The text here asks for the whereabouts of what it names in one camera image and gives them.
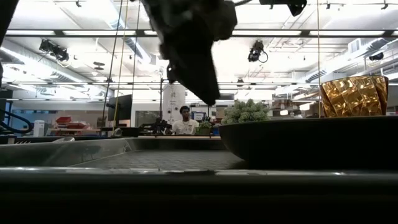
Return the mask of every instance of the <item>green plant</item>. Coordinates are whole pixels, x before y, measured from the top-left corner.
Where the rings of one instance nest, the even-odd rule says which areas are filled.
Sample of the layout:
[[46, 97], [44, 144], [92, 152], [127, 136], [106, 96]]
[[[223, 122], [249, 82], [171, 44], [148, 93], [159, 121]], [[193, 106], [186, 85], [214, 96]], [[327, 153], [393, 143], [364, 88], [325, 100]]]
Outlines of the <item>green plant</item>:
[[247, 103], [235, 100], [234, 106], [226, 108], [224, 112], [225, 117], [221, 124], [268, 120], [268, 108], [261, 102], [254, 103], [252, 99], [249, 99]]
[[211, 123], [208, 121], [202, 121], [199, 123], [199, 128], [211, 128]]

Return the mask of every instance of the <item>potted plant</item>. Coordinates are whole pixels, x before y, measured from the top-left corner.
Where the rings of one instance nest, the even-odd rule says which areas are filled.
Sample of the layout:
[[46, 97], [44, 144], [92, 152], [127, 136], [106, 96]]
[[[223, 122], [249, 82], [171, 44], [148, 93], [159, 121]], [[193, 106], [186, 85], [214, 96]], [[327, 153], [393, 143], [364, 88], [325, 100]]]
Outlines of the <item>potted plant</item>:
[[243, 101], [235, 101], [233, 107], [225, 109], [225, 117], [221, 124], [236, 124], [250, 121], [267, 121], [268, 108], [262, 103], [254, 103], [249, 99], [247, 103]]
[[199, 123], [199, 127], [196, 128], [195, 134], [197, 135], [210, 135], [211, 123], [207, 120]]

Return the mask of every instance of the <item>white column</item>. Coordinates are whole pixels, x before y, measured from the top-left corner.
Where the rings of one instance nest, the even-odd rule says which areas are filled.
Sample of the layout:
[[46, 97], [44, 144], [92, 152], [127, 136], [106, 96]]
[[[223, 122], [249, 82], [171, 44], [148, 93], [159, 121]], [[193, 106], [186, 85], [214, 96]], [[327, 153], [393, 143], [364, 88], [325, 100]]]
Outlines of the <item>white column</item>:
[[185, 105], [185, 87], [167, 85], [163, 91], [163, 119], [169, 124], [182, 119], [180, 108]]

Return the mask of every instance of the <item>black cable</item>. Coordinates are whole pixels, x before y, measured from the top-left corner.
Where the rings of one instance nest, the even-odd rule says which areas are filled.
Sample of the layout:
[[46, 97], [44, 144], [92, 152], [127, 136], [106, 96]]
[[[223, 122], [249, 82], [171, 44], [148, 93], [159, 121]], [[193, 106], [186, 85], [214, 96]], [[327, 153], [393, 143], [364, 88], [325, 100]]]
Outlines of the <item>black cable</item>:
[[259, 62], [261, 62], [261, 63], [266, 63], [266, 62], [268, 62], [268, 54], [267, 54], [267, 52], [265, 52], [265, 51], [262, 51], [266, 56], [267, 56], [267, 60], [265, 61], [265, 62], [262, 62], [262, 61], [260, 61], [260, 57], [259, 57]]
[[23, 122], [25, 122], [27, 124], [27, 130], [18, 130], [18, 129], [15, 129], [15, 128], [12, 128], [12, 127], [8, 126], [3, 121], [0, 121], [0, 126], [4, 127], [8, 131], [12, 131], [13, 133], [17, 133], [17, 134], [26, 134], [26, 133], [29, 133], [29, 132], [31, 132], [33, 130], [33, 125], [27, 119], [25, 119], [25, 118], [23, 118], [21, 116], [15, 115], [13, 113], [10, 113], [10, 112], [8, 112], [6, 110], [3, 110], [3, 109], [0, 109], [0, 112], [6, 113], [10, 117], [15, 117], [17, 119], [20, 119], [21, 121], [23, 121]]
[[[141, 10], [141, 0], [138, 1], [138, 15], [137, 15], [137, 27], [138, 29], [138, 24], [139, 24], [139, 11]], [[136, 77], [136, 56], [137, 56], [137, 36], [136, 36], [136, 43], [134, 46], [134, 66], [132, 67], [132, 88], [131, 88], [131, 100], [134, 102], [134, 79]]]
[[[119, 10], [119, 19], [118, 19], [118, 28], [116, 28], [116, 33], [119, 31], [119, 25], [120, 25], [120, 18], [122, 16], [122, 5], [123, 5], [123, 0], [120, 2], [120, 10]], [[105, 106], [106, 106], [106, 98], [108, 97], [108, 91], [109, 91], [109, 86], [111, 84], [111, 79], [112, 79], [112, 68], [113, 68], [113, 59], [114, 59], [114, 51], [116, 49], [116, 41], [118, 37], [114, 37], [114, 43], [113, 43], [113, 51], [112, 51], [112, 60], [111, 60], [111, 69], [109, 71], [109, 78], [108, 78], [108, 86], [106, 87], [106, 93], [105, 93], [105, 99], [104, 99], [104, 109], [102, 110], [102, 127], [105, 128]]]
[[45, 55], [43, 55], [43, 57], [41, 57], [37, 62], [40, 62], [47, 54], [49, 54], [49, 52], [45, 53]]
[[241, 6], [241, 5], [244, 5], [244, 4], [246, 4], [246, 3], [248, 3], [248, 2], [251, 2], [252, 0], [242, 0], [242, 1], [240, 1], [240, 2], [236, 2], [235, 3], [235, 7], [236, 6]]

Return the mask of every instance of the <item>cable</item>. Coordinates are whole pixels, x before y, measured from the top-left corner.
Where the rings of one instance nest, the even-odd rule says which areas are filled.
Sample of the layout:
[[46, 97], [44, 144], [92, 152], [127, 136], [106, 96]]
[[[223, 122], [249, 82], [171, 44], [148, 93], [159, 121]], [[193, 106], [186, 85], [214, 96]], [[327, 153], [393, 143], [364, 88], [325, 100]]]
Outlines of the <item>cable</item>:
[[[127, 21], [127, 15], [129, 14], [129, 1], [127, 1], [127, 6], [126, 6], [126, 18], [124, 19], [124, 21]], [[126, 28], [127, 26], [124, 26], [124, 31], [123, 31], [123, 38], [122, 40], [124, 40], [124, 37], [126, 36]], [[123, 53], [124, 53], [124, 41], [122, 43], [122, 56], [120, 58], [120, 69], [119, 69], [119, 82], [118, 82], [118, 94], [116, 95], [116, 106], [114, 109], [114, 116], [113, 116], [113, 120], [116, 121], [116, 115], [118, 113], [118, 104], [119, 104], [119, 87], [120, 87], [120, 78], [122, 75], [122, 65], [123, 65]]]
[[242, 5], [244, 5], [244, 4], [246, 4], [246, 3], [248, 3], [248, 2], [251, 2], [252, 0], [242, 0], [242, 1], [240, 1], [240, 2], [236, 2], [235, 3], [235, 7], [236, 6], [242, 6]]
[[[136, 29], [138, 29], [138, 24], [139, 24], [139, 12], [141, 11], [141, 0], [138, 1], [138, 15], [137, 15], [137, 27]], [[134, 47], [134, 66], [132, 67], [133, 72], [132, 72], [132, 92], [131, 92], [131, 100], [134, 102], [134, 79], [136, 77], [136, 56], [137, 56], [137, 36], [136, 36], [136, 43], [135, 43], [135, 47]]]
[[[118, 19], [118, 28], [116, 28], [116, 33], [119, 31], [119, 26], [120, 26], [120, 18], [122, 16], [122, 5], [123, 5], [123, 0], [120, 2], [120, 10], [119, 10], [119, 19]], [[112, 51], [112, 60], [111, 60], [111, 68], [109, 70], [109, 78], [108, 78], [108, 86], [106, 87], [106, 93], [105, 93], [105, 99], [104, 99], [104, 108], [102, 110], [102, 127], [105, 127], [105, 106], [106, 106], [106, 98], [108, 97], [108, 91], [109, 91], [109, 86], [111, 85], [111, 78], [112, 78], [112, 68], [113, 68], [113, 59], [114, 59], [114, 51], [116, 49], [116, 41], [118, 37], [114, 37], [114, 43], [113, 43], [113, 51]]]
[[40, 60], [38, 60], [37, 62], [40, 62], [47, 54], [49, 54], [50, 52], [45, 53], [45, 55], [43, 55], [43, 57], [40, 58]]
[[17, 119], [20, 119], [21, 121], [25, 122], [27, 124], [27, 127], [28, 127], [27, 130], [18, 130], [18, 129], [15, 129], [15, 128], [12, 128], [12, 127], [8, 126], [3, 121], [0, 121], [0, 126], [4, 127], [8, 131], [11, 131], [11, 132], [17, 133], [17, 134], [26, 134], [26, 133], [29, 133], [29, 132], [31, 132], [33, 130], [33, 125], [27, 119], [25, 119], [25, 118], [23, 118], [21, 116], [15, 115], [13, 113], [10, 113], [10, 112], [8, 112], [6, 110], [3, 110], [3, 109], [0, 109], [0, 112], [6, 113], [8, 116], [12, 116], [12, 117], [15, 117]]
[[268, 62], [268, 54], [267, 54], [267, 52], [265, 52], [265, 51], [262, 51], [266, 56], [267, 56], [267, 60], [265, 61], [265, 62], [262, 62], [262, 61], [260, 61], [260, 58], [259, 58], [259, 62], [261, 62], [261, 63], [266, 63], [266, 62]]
[[319, 84], [319, 103], [318, 103], [318, 114], [319, 118], [321, 118], [321, 43], [320, 43], [320, 34], [319, 34], [319, 0], [317, 0], [317, 24], [318, 24], [318, 84]]
[[61, 65], [62, 68], [67, 68], [72, 64], [71, 62], [69, 62], [69, 65], [62, 65], [62, 63], [59, 60], [57, 60], [57, 63]]

